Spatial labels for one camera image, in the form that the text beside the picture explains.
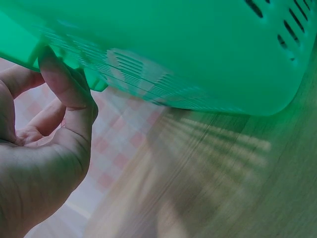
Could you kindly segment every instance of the wood grain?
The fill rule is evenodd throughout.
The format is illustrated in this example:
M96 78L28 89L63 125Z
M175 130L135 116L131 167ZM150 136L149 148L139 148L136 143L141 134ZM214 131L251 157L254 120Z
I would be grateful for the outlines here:
M271 117L166 110L86 237L317 237L316 51Z

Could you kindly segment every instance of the basket slot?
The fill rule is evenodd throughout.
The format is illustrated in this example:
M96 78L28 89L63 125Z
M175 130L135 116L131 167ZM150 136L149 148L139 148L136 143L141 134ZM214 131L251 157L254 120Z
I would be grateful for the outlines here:
M292 36L291 30L294 32L295 37L297 37L298 41L296 41L296 39L294 39L294 37L290 37L291 41L294 41L297 43L296 48L298 48L298 46L301 46L302 44L304 45L305 43L305 33L303 33L301 27L298 25L298 23L296 22L296 20L294 19L294 17L291 14L286 14L284 20L286 21L286 24L284 23L283 28L287 29L287 34Z
M296 36L295 32L293 31L291 26L288 24L288 22L285 20L284 20L284 26L285 26L286 30L289 32L289 34L292 36L294 41L297 43L297 45L300 45L301 43L300 43L298 37Z
M298 9L298 7L295 5L294 2L292 2L290 4L290 8L292 9L293 13L295 14L295 16L297 17L297 19L299 20L299 22L301 23L301 25L303 26L304 29L307 29L308 26L308 21L306 21L306 19L304 18L304 16L302 15L301 11Z
M265 17L266 13L271 9L271 0L253 0L253 3L261 10L263 17Z
M133 56L128 56L128 55L124 55L122 53L119 53L119 52L114 52L116 58L119 58L121 60L125 60L129 63L133 63L135 65L139 65L139 66L142 66L143 63L141 63L140 61L138 61L137 59L134 59Z
M300 46L285 25L281 27L279 35L283 38L288 49L294 54L295 58L297 58L301 54Z
M285 43L284 39L280 35L277 35L277 39L278 39L278 42L279 42L280 46L285 50L287 57L291 61L294 61L295 60L295 56L294 56L293 52L288 48L288 46Z
M310 14L311 14L311 10L310 8L308 8L304 2L304 0L297 0L299 6L301 6L302 10L304 11L304 13L307 16L307 19L309 20L310 18Z
M302 32L305 33L305 29L303 25L301 24L301 22L299 21L299 19L297 18L297 16L295 15L292 9L289 9L289 13L292 15L292 17L294 18L295 22L297 23L299 28L302 30Z
M259 18L263 18L263 14L261 9L258 7L258 5L255 4L255 2L253 0L244 0L247 5L255 12L255 14L259 17Z
M305 14L305 12L303 11L302 7L298 4L297 0L294 0L294 3L296 5L296 7L298 8L298 10L301 12L301 14L303 15L303 17L306 19L306 21L308 21L308 18Z
M311 7L310 7L311 2L310 1L307 2L307 0L304 0L304 4L308 8L308 10L311 11Z

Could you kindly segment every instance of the green plastic basket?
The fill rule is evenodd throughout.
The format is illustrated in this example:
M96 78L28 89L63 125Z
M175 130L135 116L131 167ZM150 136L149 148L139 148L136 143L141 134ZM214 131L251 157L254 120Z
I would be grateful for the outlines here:
M271 115L290 103L315 0L1 0L0 56L38 70L49 44L107 85L160 105Z

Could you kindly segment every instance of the hand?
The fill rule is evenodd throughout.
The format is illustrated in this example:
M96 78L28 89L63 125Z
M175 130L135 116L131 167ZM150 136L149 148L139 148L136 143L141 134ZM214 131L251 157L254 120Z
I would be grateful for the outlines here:
M45 47L41 73L14 66L0 73L0 237L23 237L52 215L85 177L98 108L82 70ZM15 131L14 102L47 83L57 98ZM55 129L65 118L65 125Z

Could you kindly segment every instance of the ventilation slot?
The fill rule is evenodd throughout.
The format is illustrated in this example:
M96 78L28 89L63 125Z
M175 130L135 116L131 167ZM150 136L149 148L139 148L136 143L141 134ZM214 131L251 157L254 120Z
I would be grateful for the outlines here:
M299 6L297 0L294 0L294 3L296 5L296 7L299 9L299 11L302 13L303 17L308 21L308 18L306 16L306 14L304 13L304 11L302 10L301 6Z
M297 25L299 26L299 28L302 30L302 32L305 32L303 25L301 24L301 22L298 20L297 16L295 15L295 13L292 11L292 9L289 9L290 14L292 15L292 17L294 18L294 20L296 21Z
M294 54L288 49L288 47L287 47L285 41L283 40L283 38L280 35L277 35L277 39L278 39L278 42L281 45L281 47L286 51L287 56L289 57L289 59L291 61L294 61L295 60Z
M253 0L244 0L247 5L258 15L259 18L263 18L262 11L259 9L259 7L253 2Z
M284 26L286 27L287 31L289 32L289 34L291 34L291 36L293 37L294 41L296 41L296 43L299 45L300 42L298 40L298 37L295 35L295 32L292 30L292 28L290 27L290 25L287 23L287 21L284 21Z
M304 3L305 3L305 5L306 5L306 7L308 8L308 10L310 11L310 10L311 10L311 8L308 6L308 4L307 4L306 0L304 0Z

